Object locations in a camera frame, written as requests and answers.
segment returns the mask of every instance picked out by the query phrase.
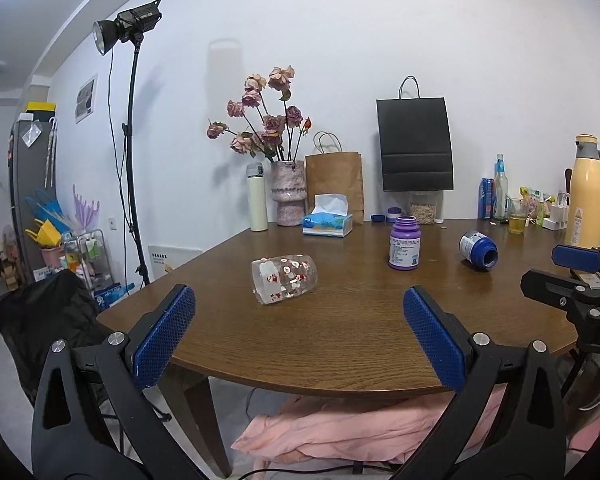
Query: chair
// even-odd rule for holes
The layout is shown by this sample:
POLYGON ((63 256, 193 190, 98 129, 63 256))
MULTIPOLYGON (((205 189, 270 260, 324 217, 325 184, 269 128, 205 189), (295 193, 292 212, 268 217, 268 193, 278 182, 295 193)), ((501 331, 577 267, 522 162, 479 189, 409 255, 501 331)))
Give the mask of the chair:
MULTIPOLYGON (((13 357, 18 379, 33 406, 46 355, 51 344, 65 339, 72 347, 97 345, 110 331, 98 323, 98 307, 82 280, 62 270, 43 280, 0 297, 0 334, 13 357)), ((93 384, 98 405, 107 400, 101 384, 93 384)), ((171 420, 152 405, 163 422, 171 420)), ((117 418, 103 413, 105 418, 117 418)), ((120 428, 120 451, 123 433, 120 428)))

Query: light stand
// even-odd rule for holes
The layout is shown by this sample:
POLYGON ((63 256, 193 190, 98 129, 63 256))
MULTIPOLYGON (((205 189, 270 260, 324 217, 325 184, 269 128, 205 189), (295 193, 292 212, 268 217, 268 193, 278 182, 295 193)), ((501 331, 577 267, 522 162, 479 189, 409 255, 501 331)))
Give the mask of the light stand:
POLYGON ((126 113, 126 124, 122 125, 122 131, 125 134, 124 153, 126 156, 126 189, 129 197, 129 213, 131 215, 129 232, 131 232, 134 242, 136 243, 136 250, 138 250, 138 260, 140 264, 138 265, 136 272, 142 276, 142 282, 145 286, 149 285, 149 273, 144 260, 144 252, 142 251, 140 229, 138 227, 138 211, 136 210, 136 190, 134 188, 132 151, 132 137, 134 130, 132 120, 134 111, 134 88, 136 86, 136 69, 138 68, 140 45, 142 44, 142 40, 144 40, 144 33, 148 30, 153 30, 156 23, 158 23, 162 17, 162 14, 158 10, 159 4, 160 0, 155 0, 154 2, 136 7, 135 9, 124 10, 123 12, 120 12, 113 21, 103 20, 93 24, 93 38, 96 42, 98 51, 103 56, 111 50, 118 41, 120 41, 120 43, 130 41, 136 48, 134 52, 134 63, 131 68, 131 84, 129 86, 129 106, 126 113))
POLYGON ((129 193, 129 213, 131 215, 131 225, 129 230, 131 231, 133 238, 136 242, 136 250, 138 250, 139 265, 136 272, 142 276, 142 282, 144 286, 149 285, 149 273, 146 268, 146 262, 144 260, 144 251, 142 250, 142 243, 140 242, 140 229, 138 227, 138 211, 136 210, 136 189, 134 188, 134 167, 133 167, 133 151, 132 151, 132 138, 133 138, 133 126, 132 119, 134 113, 134 88, 136 86, 136 69, 138 68, 138 55, 140 54, 140 45, 144 39, 144 34, 138 32, 131 38, 131 43, 135 46, 134 51, 134 63, 131 67, 131 84, 129 85, 129 106, 126 112, 126 124, 122 125, 122 131, 125 134, 125 152, 126 152, 126 188, 129 193))

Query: wooden table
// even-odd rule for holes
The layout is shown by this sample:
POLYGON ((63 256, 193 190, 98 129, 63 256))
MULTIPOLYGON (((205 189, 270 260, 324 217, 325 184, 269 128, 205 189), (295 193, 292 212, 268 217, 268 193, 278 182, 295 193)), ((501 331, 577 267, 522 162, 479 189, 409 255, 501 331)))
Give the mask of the wooden table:
POLYGON ((551 261, 563 232, 451 220, 422 227, 420 265, 387 264, 390 226, 356 226, 346 238, 303 236, 269 224, 241 232, 104 311, 98 320, 127 332, 176 283, 196 295, 196 317, 159 384, 170 409, 216 473, 231 473, 218 431, 208 376, 269 390, 315 396, 395 398, 439 392, 442 386, 402 317, 402 296, 423 285, 470 333, 526 347, 544 341, 553 354, 571 349, 576 331, 565 313, 524 298, 522 274, 534 267, 562 272, 551 261), (470 229, 489 235, 500 259, 478 272, 458 251, 470 229), (318 284, 300 298, 263 306, 253 293, 250 262, 304 253, 318 284))

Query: black bag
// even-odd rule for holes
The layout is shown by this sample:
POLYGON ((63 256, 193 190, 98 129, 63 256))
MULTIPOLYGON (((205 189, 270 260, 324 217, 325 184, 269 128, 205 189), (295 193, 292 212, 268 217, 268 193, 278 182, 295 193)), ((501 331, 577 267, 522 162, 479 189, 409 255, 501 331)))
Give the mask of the black bag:
POLYGON ((445 99, 421 98, 418 89, 415 99, 378 100, 377 105, 382 188, 385 191, 453 189, 454 166, 445 99))
MULTIPOLYGON (((42 368, 51 344, 65 339, 69 346, 99 345, 109 331, 96 321, 98 307, 70 270, 27 285, 0 298, 0 334, 18 371, 20 386, 33 405, 42 368)), ((107 399, 95 388, 98 404, 107 399)))

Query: yellow thermos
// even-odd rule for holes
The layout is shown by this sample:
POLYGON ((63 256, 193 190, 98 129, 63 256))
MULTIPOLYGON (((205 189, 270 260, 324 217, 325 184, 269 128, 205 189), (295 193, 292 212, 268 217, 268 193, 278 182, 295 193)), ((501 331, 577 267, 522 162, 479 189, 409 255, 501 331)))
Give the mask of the yellow thermos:
POLYGON ((565 243, 586 249, 600 247, 600 155, 594 136, 576 136, 565 243))

